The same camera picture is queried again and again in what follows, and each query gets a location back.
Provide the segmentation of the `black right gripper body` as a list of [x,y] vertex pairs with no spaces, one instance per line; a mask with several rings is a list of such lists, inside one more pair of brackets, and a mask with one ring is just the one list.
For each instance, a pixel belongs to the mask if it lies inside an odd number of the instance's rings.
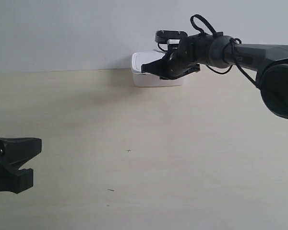
[[168,72],[199,72],[200,64],[206,63],[213,36],[197,34],[180,40],[178,47],[168,58]]

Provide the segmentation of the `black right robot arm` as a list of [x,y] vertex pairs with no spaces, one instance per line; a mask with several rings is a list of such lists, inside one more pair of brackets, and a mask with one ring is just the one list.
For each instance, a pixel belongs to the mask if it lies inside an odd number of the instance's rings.
[[181,39],[178,47],[161,59],[143,64],[141,72],[176,80],[199,72],[200,65],[236,66],[260,91],[268,110],[288,120],[288,45],[243,44],[222,34],[192,35]]

